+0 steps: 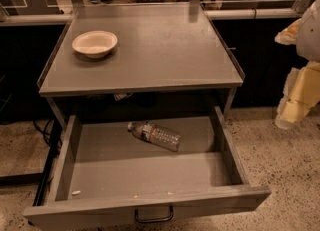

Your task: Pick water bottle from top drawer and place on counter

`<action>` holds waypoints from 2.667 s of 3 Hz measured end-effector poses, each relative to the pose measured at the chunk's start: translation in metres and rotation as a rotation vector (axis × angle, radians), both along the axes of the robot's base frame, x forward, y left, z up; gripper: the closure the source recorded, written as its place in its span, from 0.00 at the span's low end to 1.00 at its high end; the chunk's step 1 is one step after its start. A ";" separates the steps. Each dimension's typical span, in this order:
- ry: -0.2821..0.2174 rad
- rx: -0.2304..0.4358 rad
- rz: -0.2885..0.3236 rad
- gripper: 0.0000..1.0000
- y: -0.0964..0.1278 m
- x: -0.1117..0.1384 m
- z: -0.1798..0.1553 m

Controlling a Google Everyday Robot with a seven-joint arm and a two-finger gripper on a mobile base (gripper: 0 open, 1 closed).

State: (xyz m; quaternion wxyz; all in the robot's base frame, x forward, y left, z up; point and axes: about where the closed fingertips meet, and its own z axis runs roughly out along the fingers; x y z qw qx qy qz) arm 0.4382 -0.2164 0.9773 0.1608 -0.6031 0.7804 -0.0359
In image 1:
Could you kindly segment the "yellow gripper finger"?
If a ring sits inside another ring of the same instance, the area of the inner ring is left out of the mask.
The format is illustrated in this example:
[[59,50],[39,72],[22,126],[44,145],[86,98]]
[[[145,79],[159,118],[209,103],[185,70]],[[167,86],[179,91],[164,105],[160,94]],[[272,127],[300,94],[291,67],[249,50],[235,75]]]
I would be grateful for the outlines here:
[[297,40],[297,31],[301,22],[301,18],[294,21],[287,28],[283,29],[279,32],[275,41],[282,45],[295,45]]
[[292,68],[277,108],[275,124],[288,130],[300,123],[320,102],[320,63],[309,62],[301,69]]

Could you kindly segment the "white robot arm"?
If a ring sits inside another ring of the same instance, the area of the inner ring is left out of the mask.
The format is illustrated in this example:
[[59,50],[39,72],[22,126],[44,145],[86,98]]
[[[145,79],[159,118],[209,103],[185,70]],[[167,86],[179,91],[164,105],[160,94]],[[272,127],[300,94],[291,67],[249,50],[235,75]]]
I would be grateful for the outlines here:
[[316,0],[303,16],[279,32],[275,41],[295,45],[297,54],[308,61],[301,69],[289,72],[275,124],[288,130],[301,122],[320,102],[320,0]]

